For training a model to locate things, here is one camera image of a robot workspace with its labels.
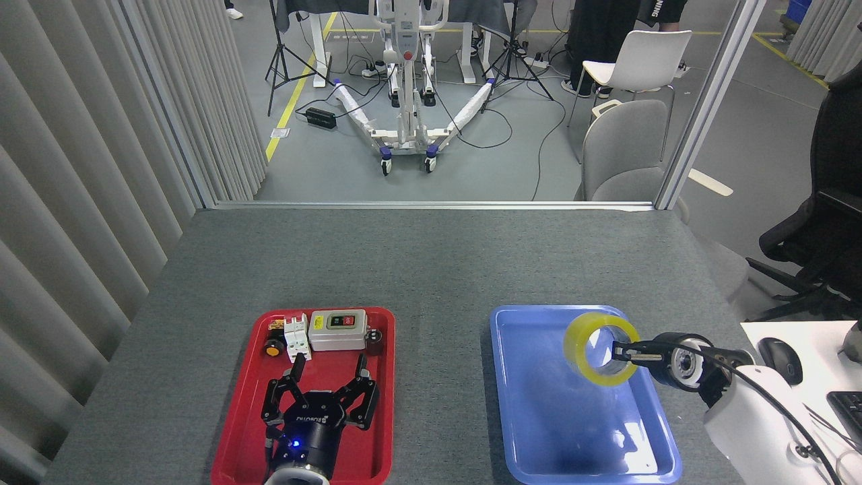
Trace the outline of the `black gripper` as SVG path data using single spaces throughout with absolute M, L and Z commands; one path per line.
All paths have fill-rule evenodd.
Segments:
M 623 343 L 614 342 L 613 353 L 656 353 L 657 355 L 631 355 L 629 361 L 635 365 L 648 366 L 652 377 L 657 383 L 677 389 L 676 378 L 672 374 L 672 353 L 675 347 L 659 345 L 654 343 L 676 344 L 681 337 L 680 333 L 660 333 L 653 338 L 653 342 Z
M 341 387 L 341 402 L 333 394 L 304 396 L 298 383 L 305 363 L 305 355 L 296 355 L 292 368 L 267 384 L 261 418 L 276 441 L 276 451 L 269 459 L 271 472 L 306 465 L 318 472 L 333 472 L 344 427 L 368 430 L 374 418 L 379 390 L 364 354 L 358 355 L 353 379 Z M 283 413 L 280 405 L 285 392 L 292 394 L 295 403 Z

